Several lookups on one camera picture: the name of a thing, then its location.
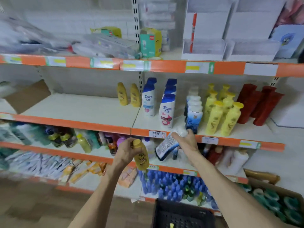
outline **yellow pump bottle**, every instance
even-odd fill
[[[206,127],[206,134],[213,135],[223,115],[223,103],[221,101],[214,102],[215,107],[211,110],[210,117]]]
[[[228,91],[228,89],[230,88],[230,85],[228,85],[228,84],[223,84],[223,88],[222,88],[222,90],[220,91],[220,93],[219,93],[219,101],[223,101],[226,97],[227,97],[227,91]]]
[[[92,147],[90,146],[89,142],[86,140],[85,137],[82,136],[82,134],[77,135],[78,143],[81,145],[83,151],[85,153],[91,153]]]
[[[217,92],[214,90],[210,91],[210,96],[207,97],[205,110],[204,110],[204,121],[207,122],[209,120],[209,116],[212,108],[214,107],[214,102],[216,101]]]
[[[132,85],[131,85],[131,104],[134,107],[140,107],[140,105],[141,105],[139,90],[135,83],[132,83]]]
[[[150,162],[149,162],[149,157],[148,157],[148,153],[147,153],[147,149],[146,149],[145,145],[142,143],[142,141],[140,139],[135,139],[133,141],[133,148],[142,149],[142,153],[136,155],[134,157],[134,160],[135,160],[137,168],[140,171],[146,170],[149,167]]]
[[[117,84],[117,94],[118,99],[121,105],[127,105],[128,104],[128,96],[125,86],[122,82],[119,82]]]
[[[227,113],[226,119],[221,127],[221,134],[223,136],[229,136],[239,117],[241,116],[240,109],[243,108],[243,103],[235,102],[233,103],[233,108]]]
[[[207,97],[209,97],[210,96],[210,91],[214,91],[214,83],[209,83],[208,84],[208,90],[207,90],[207,92],[206,92],[206,96],[205,96],[205,98],[207,98]]]
[[[221,122],[224,122],[228,111],[232,108],[233,103],[234,103],[233,98],[235,97],[235,94],[228,92],[228,91],[226,94],[227,94],[227,97],[224,98],[224,100],[223,100],[224,106],[223,106],[223,116],[222,116]]]

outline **hand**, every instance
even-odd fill
[[[195,135],[193,134],[191,129],[188,129],[188,135],[185,138],[179,136],[175,132],[172,133],[172,137],[179,143],[179,146],[182,148],[188,158],[190,153],[199,151]]]
[[[135,155],[142,152],[141,148],[131,148],[135,139],[136,138],[128,138],[119,145],[113,160],[113,166],[123,170],[133,160]]]

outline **yellow bottle cap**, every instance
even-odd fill
[[[214,104],[216,106],[220,106],[220,107],[223,107],[223,105],[224,105],[221,101],[215,101]]]
[[[141,147],[141,140],[140,139],[135,139],[133,141],[133,148],[138,148]]]
[[[236,102],[233,103],[233,106],[236,107],[236,108],[241,109],[241,108],[244,107],[244,104],[236,101]]]
[[[226,92],[226,95],[227,95],[227,96],[230,96],[230,97],[233,97],[233,98],[235,97],[235,94],[234,94],[234,93],[231,93],[231,92],[228,92],[228,91]]]
[[[224,88],[224,89],[229,89],[229,88],[230,88],[230,85],[228,85],[228,84],[223,84],[223,88]]]
[[[216,95],[217,95],[217,92],[216,91],[214,91],[214,90],[210,90],[210,95],[212,96],[212,97],[215,97]]]

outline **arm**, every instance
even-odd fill
[[[265,209],[247,192],[231,182],[198,152],[195,135],[188,130],[186,138],[172,134],[188,159],[196,167],[208,186],[229,227],[234,228],[283,228],[283,222]]]
[[[120,144],[113,164],[68,228],[105,228],[119,176],[133,157],[141,152],[141,149],[131,148],[133,140],[135,138],[128,138]]]

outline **tile floor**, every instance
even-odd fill
[[[0,178],[1,228],[67,228],[90,195]],[[107,228],[149,228],[154,204],[114,197]]]

